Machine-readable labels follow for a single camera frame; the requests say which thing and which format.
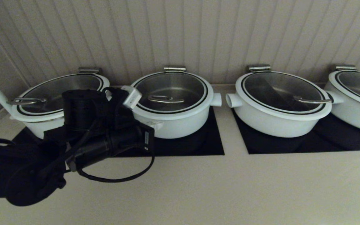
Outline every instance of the white pot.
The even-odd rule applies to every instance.
[[[19,98],[27,98],[30,92],[43,89],[48,85],[53,84],[53,82],[67,81],[67,83],[64,83],[63,86],[60,86],[62,90],[59,90],[59,92],[64,92],[71,89],[90,89],[87,88],[87,84],[84,84],[84,81],[76,79],[79,78],[79,76],[94,79],[94,82],[97,84],[95,89],[98,91],[101,91],[103,88],[109,86],[109,80],[98,74],[70,74],[43,82],[35,87],[32,87],[21,94]],[[11,116],[18,121],[22,121],[26,127],[28,127],[31,132],[36,135],[36,137],[41,139],[44,138],[44,131],[61,127],[64,123],[63,108],[57,108],[56,110],[47,112],[31,112],[25,106],[12,105]]]
[[[353,77],[354,84],[360,82],[360,72],[357,71],[335,71],[329,74],[329,81],[324,89],[337,99],[335,102],[337,104],[333,105],[331,113],[346,123],[360,128],[360,95],[343,84],[339,77],[343,73],[350,75],[356,73],[356,77]]]
[[[303,85],[311,89],[315,88],[321,94],[322,100],[329,99],[325,91],[310,81],[291,74],[273,73],[280,76],[291,76],[288,79],[292,81],[296,79],[295,81],[299,83],[305,82]],[[244,79],[253,74],[259,75],[259,73],[251,72],[241,76],[236,82],[236,93],[226,94],[226,101],[229,107],[234,108],[242,121],[257,131],[276,137],[302,136],[311,131],[317,121],[331,111],[331,103],[318,104],[316,108],[308,111],[287,111],[264,104],[250,95],[248,90],[244,90]]]
[[[213,93],[212,86],[206,80],[195,74],[185,73],[184,70],[181,72],[167,71],[149,74],[135,81],[132,86],[136,87],[144,95],[144,98],[146,98],[143,90],[140,90],[137,86],[141,82],[144,82],[146,78],[151,78],[159,74],[168,75],[167,73],[170,73],[170,76],[192,76],[194,79],[200,81],[201,84],[204,84],[204,97],[184,109],[165,112],[147,108],[143,106],[143,100],[141,100],[137,106],[134,107],[133,114],[136,120],[155,129],[155,137],[167,139],[180,138],[199,130],[208,119],[209,106],[221,106],[222,99],[219,93]]]

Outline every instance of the countertop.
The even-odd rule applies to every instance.
[[[224,94],[234,86],[216,85]],[[0,224],[360,224],[360,151],[249,155],[231,109],[214,108],[224,156],[157,157],[124,183],[65,175],[66,187],[16,207],[0,198]],[[6,115],[0,137],[24,125]],[[122,178],[150,158],[110,158],[87,169]]]

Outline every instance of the black induction cooktop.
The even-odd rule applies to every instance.
[[[42,140],[37,138],[26,127],[13,141],[17,144],[34,143]],[[206,123],[193,134],[176,139],[155,138],[155,156],[198,156],[198,155],[224,155],[222,140],[220,139],[213,108],[209,109]],[[141,149],[130,149],[116,157],[150,157],[150,154]]]
[[[245,124],[232,109],[249,154],[317,153],[360,150],[360,129],[329,114],[301,137],[281,138]]]

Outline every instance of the pot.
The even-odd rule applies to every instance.
[[[299,137],[330,113],[325,91],[306,79],[250,67],[236,81],[236,93],[226,94],[229,107],[250,127],[276,137]]]
[[[131,86],[142,98],[134,107],[136,120],[155,128],[157,138],[180,138],[199,130],[208,119],[209,106],[221,106],[219,93],[184,67],[144,76]]]
[[[32,87],[7,102],[12,105],[10,114],[43,139],[44,131],[63,126],[63,92],[73,89],[101,91],[109,86],[109,80],[97,74],[100,72],[98,68],[79,68],[77,74],[57,77]]]
[[[331,113],[360,128],[360,72],[353,65],[334,65],[324,89],[335,98]]]

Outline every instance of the pot side handle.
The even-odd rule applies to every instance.
[[[332,104],[339,104],[343,103],[344,99],[339,94],[333,92],[333,91],[326,91],[329,97],[332,99]]]
[[[230,108],[243,106],[243,100],[238,96],[238,94],[226,94],[226,102]]]
[[[213,99],[210,102],[211,106],[217,106],[217,107],[221,107],[222,106],[222,95],[220,93],[214,93],[213,94]]]

